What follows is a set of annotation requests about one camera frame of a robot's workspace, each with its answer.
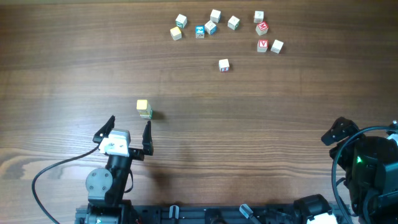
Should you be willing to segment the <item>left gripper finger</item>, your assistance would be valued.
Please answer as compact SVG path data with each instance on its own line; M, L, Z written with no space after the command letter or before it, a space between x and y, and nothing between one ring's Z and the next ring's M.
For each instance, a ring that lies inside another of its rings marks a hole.
M142 146L144 150L144 154L148 156L152 156L154 153L154 146L152 142L152 131L151 131L151 121L148 121L143 135L142 135Z
M93 136L93 142L100 144L104 138L107 138L114 128L115 123L115 115L112 115L106 124L102 126Z

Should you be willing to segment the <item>yellow top block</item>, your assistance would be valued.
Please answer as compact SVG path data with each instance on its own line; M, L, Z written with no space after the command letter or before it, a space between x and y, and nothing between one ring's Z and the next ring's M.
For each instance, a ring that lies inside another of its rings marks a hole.
M151 110L150 104L148 100L137 100L136 109L140 112L147 112Z

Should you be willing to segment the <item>white block teal side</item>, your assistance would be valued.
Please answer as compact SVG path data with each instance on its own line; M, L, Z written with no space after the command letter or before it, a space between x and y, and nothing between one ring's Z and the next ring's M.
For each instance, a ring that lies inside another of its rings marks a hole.
M139 115L143 119L152 119L153 110L140 111Z

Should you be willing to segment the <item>hammer picture yellow block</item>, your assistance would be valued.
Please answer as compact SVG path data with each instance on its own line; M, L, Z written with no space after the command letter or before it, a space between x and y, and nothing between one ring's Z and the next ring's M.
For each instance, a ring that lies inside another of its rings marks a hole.
M143 110L138 110L138 112L139 112L139 115L141 116L141 117L146 117L146 118L148 118L148 119L150 119L151 117L152 117L152 114L153 114L153 110L151 109L151 108L146 108L146 109L143 109Z

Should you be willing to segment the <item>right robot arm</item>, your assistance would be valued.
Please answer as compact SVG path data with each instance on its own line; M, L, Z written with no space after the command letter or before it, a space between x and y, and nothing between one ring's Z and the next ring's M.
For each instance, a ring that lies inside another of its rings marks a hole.
M397 121L359 129L338 118L321 138L335 144L331 186L337 208L321 196L294 202L294 223L397 223Z

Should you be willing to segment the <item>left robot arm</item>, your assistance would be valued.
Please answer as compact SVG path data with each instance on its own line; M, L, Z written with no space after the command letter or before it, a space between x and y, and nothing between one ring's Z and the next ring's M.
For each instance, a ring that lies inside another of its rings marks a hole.
M123 199L132 187L126 188L127 179L132 177L132 161L143 161L154 153L151 122L148 121L142 135L142 149L130 147L128 130L114 127L115 116L93 136L100 153L108 156L104 168L95 169L86 178L88 206L76 211L75 223L122 224L140 223L141 217L130 200Z

